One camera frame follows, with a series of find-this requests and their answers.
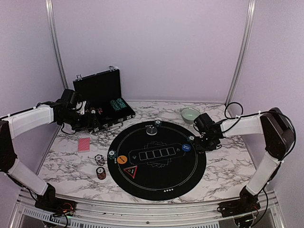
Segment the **green bowl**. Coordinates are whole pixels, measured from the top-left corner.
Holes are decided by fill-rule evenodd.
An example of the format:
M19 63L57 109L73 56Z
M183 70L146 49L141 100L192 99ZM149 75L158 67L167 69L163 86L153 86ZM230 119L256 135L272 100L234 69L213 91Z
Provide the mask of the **green bowl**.
M184 108L180 114L186 123L193 124L193 121L200 115L200 112L194 108Z

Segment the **round poker mat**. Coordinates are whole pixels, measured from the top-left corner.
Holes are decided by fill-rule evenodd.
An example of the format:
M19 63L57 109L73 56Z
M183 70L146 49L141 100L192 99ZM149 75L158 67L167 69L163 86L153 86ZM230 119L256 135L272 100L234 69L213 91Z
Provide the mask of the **round poker mat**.
M174 123L149 121L123 130L107 157L109 172L126 192L145 200L169 200L193 189L206 168L194 135Z

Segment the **robotic arm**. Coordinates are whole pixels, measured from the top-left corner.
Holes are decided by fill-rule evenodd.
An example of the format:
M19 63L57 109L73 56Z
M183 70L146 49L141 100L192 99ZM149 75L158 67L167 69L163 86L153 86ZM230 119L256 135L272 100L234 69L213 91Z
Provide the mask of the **robotic arm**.
M46 183L27 166L14 152L12 140L18 135L44 124L57 122L71 125L72 130L92 130L99 125L95 112L87 112L86 101L73 90L64 90L56 102L45 102L15 114L0 118L0 170L13 181L26 186L38 196L35 206L52 212L58 212L63 205L75 202L55 197L55 188Z
M196 138L199 151L212 151L220 144L219 139L235 135L263 134L266 153L249 183L240 192L240 199L220 203L218 211L223 217L252 211L260 208L258 194L276 175L283 158L295 142L294 128L280 109L272 108L268 112L222 120L212 121L207 113L194 120L198 131L203 136Z

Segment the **marble tabletop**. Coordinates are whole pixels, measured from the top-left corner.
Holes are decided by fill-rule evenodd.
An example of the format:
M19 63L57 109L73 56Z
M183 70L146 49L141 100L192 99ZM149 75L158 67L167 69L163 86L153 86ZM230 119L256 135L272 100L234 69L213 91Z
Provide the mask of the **marble tabletop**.
M181 109L193 107L206 112L215 121L224 118L224 105L180 102L128 102L136 112L135 118L125 121L122 128L110 132L100 131L90 134L78 132L67 135L59 132L41 167L39 177L56 188L57 193L85 199L131 202L131 203L189 203L208 200L221 200L237 197L255 172L249 153L240 137L222 139L222 148L207 152L207 166L203 178L188 193L171 200L149 201L123 191L112 179L107 165L106 178L99 180L98 167L94 157L102 154L107 158L112 140L123 129L144 121L160 119L179 124L195 135L193 126L185 123ZM78 152L78 139L89 137L89 152Z

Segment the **playing card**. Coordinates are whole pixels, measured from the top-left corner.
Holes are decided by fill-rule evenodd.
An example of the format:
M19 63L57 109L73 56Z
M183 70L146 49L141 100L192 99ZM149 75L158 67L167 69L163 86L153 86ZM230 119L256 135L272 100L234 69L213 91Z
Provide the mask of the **playing card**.
M78 152L90 151L90 138L81 138L78 140Z

